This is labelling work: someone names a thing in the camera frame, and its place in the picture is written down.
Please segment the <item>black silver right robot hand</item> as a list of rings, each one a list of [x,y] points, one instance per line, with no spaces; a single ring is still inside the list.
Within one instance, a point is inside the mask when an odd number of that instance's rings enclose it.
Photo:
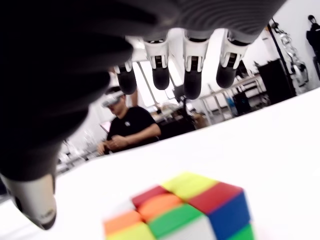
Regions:
[[[216,81],[228,88],[245,52],[282,0],[3,0],[0,3],[0,178],[16,208],[42,230],[55,223],[61,145],[120,75],[125,94],[141,37],[154,85],[168,82],[167,34],[184,30],[184,93],[196,99],[208,41],[225,29]]]

